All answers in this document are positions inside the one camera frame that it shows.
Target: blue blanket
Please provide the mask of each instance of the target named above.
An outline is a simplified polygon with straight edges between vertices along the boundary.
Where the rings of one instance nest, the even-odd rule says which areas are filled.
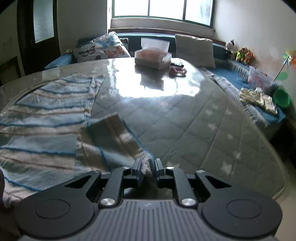
[[[223,67],[217,67],[215,69],[208,68],[208,69],[213,74],[226,78],[238,90],[240,90],[241,88],[252,89],[251,85],[249,85],[247,81],[241,78],[236,72],[233,72]],[[254,106],[254,108],[269,123],[269,125],[280,123],[286,117],[286,115],[283,113],[283,111],[279,107],[277,107],[278,115],[269,114],[259,106]]]
[[[91,170],[110,172],[152,156],[118,116],[90,119],[104,76],[78,74],[27,93],[0,115],[3,203],[22,199]]]

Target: metal screw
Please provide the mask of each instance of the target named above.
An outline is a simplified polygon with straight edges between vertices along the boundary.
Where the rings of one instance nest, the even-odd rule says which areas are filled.
[[[184,205],[184,206],[193,206],[196,204],[196,201],[192,198],[184,198],[181,203]]]
[[[103,198],[100,203],[104,206],[111,206],[115,203],[115,200],[112,198]]]

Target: door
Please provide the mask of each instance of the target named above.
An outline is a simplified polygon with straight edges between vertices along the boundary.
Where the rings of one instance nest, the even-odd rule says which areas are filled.
[[[18,0],[17,34],[26,75],[58,58],[57,0]]]

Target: plush animal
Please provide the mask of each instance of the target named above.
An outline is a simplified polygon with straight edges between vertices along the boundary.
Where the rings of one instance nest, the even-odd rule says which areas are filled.
[[[251,50],[249,50],[245,55],[244,65],[249,66],[252,58],[253,58],[253,52]]]
[[[234,39],[226,43],[226,50],[230,52],[234,51]]]
[[[237,52],[235,51],[235,47],[234,47],[234,39],[226,43],[226,52],[228,57],[231,59],[235,59],[237,57]]]
[[[244,63],[244,60],[245,60],[245,56],[246,54],[249,52],[249,49],[247,47],[243,47],[243,48],[240,48],[238,51],[237,51],[237,58],[236,58],[236,61],[237,62],[241,62],[241,63]]]

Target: door glass panel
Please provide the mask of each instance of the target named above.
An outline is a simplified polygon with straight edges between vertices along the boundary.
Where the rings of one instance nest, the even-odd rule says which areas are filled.
[[[35,42],[54,37],[53,0],[34,0]]]

